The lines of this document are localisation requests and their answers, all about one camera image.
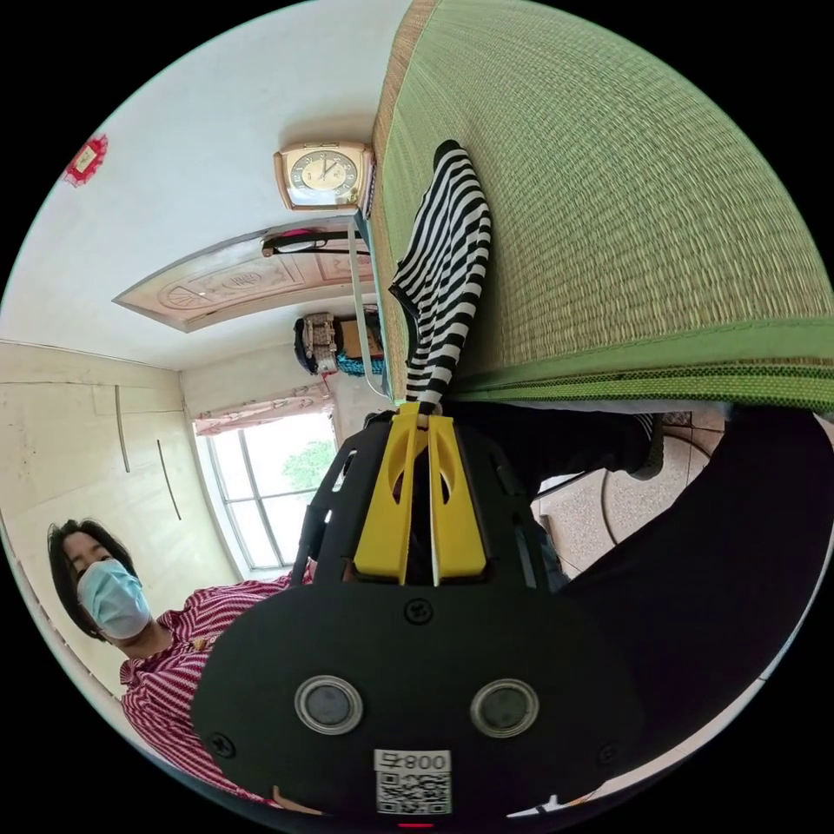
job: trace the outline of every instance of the red striped shirt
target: red striped shirt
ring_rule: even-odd
[[[312,569],[310,563],[304,574],[305,583],[312,581]],[[195,735],[189,710],[209,658],[209,649],[198,647],[201,641],[216,638],[253,605],[286,590],[289,579],[253,579],[195,591],[181,611],[166,611],[157,618],[170,630],[171,646],[147,659],[126,660],[121,669],[122,685],[127,687],[122,696],[124,714],[154,750],[190,776],[260,803],[268,800],[248,793],[223,776]]]

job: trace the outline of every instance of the wall clock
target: wall clock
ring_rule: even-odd
[[[274,157],[275,180],[291,211],[366,214],[374,152],[361,142],[299,142]]]

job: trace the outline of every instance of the box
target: box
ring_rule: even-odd
[[[359,341],[359,322],[356,320],[342,321],[340,324],[342,350],[344,350],[348,359],[361,359],[362,348]],[[370,349],[372,359],[377,359],[383,355],[380,343],[370,330],[367,331],[367,346]]]

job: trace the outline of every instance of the red decoration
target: red decoration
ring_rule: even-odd
[[[89,139],[81,150],[67,166],[63,175],[65,182],[70,183],[74,188],[85,185],[93,175],[102,167],[104,155],[107,153],[107,136],[94,136]]]

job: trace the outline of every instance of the clock face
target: clock face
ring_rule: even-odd
[[[336,150],[314,150],[300,157],[289,172],[296,193],[343,197],[356,188],[359,172],[353,161]]]

